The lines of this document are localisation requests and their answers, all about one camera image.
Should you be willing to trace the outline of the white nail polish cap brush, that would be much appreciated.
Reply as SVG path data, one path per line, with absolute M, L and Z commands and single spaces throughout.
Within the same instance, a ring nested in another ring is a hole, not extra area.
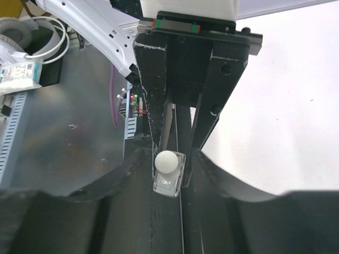
M 179 159 L 172 151 L 162 151 L 155 158 L 155 167 L 157 172 L 165 180 L 171 181 L 174 179 L 178 166 Z

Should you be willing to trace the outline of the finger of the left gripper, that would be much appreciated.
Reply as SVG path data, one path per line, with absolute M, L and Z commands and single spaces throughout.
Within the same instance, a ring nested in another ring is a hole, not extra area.
M 170 103 L 166 91 L 168 37 L 139 34 L 133 43 L 152 140 L 151 164 L 167 148 L 170 133 Z
M 194 115 L 188 160 L 182 187 L 188 187 L 193 173 L 193 150 L 202 149 L 243 74 L 249 56 L 249 41 L 214 42 L 209 56 L 203 91 Z

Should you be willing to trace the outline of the clear nail polish bottle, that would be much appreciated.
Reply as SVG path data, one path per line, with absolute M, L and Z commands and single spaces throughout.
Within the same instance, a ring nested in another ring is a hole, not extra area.
M 186 155 L 179 152 L 164 150 L 155 158 L 156 173 L 153 191 L 167 196 L 177 197 L 185 169 Z

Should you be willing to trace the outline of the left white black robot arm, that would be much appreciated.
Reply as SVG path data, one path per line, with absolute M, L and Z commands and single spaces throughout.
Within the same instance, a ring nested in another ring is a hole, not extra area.
M 164 145 L 165 102 L 196 115 L 183 144 L 202 149 L 263 36 L 236 29 L 238 1 L 38 1 L 142 89 L 154 153 Z

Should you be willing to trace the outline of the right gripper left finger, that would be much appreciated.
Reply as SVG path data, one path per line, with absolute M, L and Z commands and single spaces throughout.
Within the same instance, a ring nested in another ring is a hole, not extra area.
M 1 191 L 1 253 L 182 253 L 180 203 L 153 191 L 152 151 L 69 196 Z

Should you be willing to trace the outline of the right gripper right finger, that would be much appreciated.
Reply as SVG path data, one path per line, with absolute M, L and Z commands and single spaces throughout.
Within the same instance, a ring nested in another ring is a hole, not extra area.
M 244 183 L 203 152 L 182 190 L 186 253 L 338 253 L 338 192 L 273 195 Z

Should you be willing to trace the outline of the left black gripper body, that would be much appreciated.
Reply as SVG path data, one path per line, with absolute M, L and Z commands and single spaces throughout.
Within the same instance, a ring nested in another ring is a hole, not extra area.
M 211 40 L 244 39 L 249 42 L 249 54 L 258 55 L 262 48 L 263 36 L 252 33 L 250 28 L 236 30 L 236 22 L 208 17 L 159 11 L 156 18 L 143 18 L 138 22 L 138 33 L 159 32 L 191 35 Z

